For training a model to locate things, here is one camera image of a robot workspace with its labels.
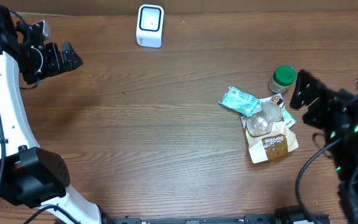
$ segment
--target brown label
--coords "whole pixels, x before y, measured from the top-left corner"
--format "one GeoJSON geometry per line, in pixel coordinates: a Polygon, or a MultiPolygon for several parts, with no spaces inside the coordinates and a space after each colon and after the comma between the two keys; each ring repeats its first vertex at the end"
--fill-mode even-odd
{"type": "Polygon", "coordinates": [[[288,153],[287,137],[283,134],[262,138],[267,159],[284,156],[288,153]]]}

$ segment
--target crumpled packaging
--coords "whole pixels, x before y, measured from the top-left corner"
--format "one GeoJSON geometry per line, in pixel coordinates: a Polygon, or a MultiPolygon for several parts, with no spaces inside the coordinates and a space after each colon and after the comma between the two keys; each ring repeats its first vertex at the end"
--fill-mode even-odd
{"type": "Polygon", "coordinates": [[[281,94],[257,99],[230,86],[219,103],[241,113],[254,164],[284,156],[298,148],[296,136],[290,130],[296,120],[285,109],[281,94]]]}

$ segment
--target white casing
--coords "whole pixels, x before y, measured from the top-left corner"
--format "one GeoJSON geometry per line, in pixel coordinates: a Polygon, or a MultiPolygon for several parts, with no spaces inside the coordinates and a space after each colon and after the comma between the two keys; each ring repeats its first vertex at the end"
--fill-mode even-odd
{"type": "Polygon", "coordinates": [[[164,9],[161,6],[142,5],[137,15],[137,43],[143,47],[161,47],[163,22],[164,9]]]}
{"type": "Polygon", "coordinates": [[[18,153],[19,146],[39,147],[24,111],[19,89],[19,66],[6,52],[0,55],[0,112],[5,139],[8,140],[6,156],[18,153]]]}
{"type": "MultiPolygon", "coordinates": [[[[44,203],[41,203],[39,208],[44,208],[48,205],[58,205],[60,208],[67,211],[71,217],[73,217],[76,221],[83,224],[100,224],[101,223],[101,215],[97,205],[90,203],[87,201],[80,193],[78,193],[74,187],[69,185],[66,188],[66,196],[60,198],[55,197],[50,199],[44,203]]],[[[59,211],[54,211],[52,208],[47,209],[48,212],[52,213],[61,221],[72,224],[64,214],[59,211]]]]}

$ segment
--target green light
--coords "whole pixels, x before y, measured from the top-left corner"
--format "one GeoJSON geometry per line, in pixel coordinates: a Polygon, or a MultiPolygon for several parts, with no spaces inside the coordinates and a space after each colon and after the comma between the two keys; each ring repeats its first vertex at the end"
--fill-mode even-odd
{"type": "Polygon", "coordinates": [[[358,124],[354,127],[354,132],[358,132],[358,124]]]}

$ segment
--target wooden tabletop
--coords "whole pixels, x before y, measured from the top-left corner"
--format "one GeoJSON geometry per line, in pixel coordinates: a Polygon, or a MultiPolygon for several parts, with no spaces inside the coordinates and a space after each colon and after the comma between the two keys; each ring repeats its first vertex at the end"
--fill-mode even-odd
{"type": "MultiPolygon", "coordinates": [[[[296,205],[296,175],[317,150],[318,130],[301,120],[306,108],[289,109],[300,147],[253,164],[238,114],[218,101],[229,86],[271,96],[267,81],[283,64],[355,91],[358,11],[166,15],[161,49],[136,44],[136,16],[45,19],[51,41],[70,41],[84,65],[22,92],[30,126],[41,148],[64,157],[71,184],[112,217],[229,217],[296,205]]],[[[301,194],[312,212],[346,223],[337,184],[321,157],[301,194]]],[[[0,223],[35,211],[2,200],[0,223]]],[[[43,213],[34,223],[53,219],[43,213]]]]}

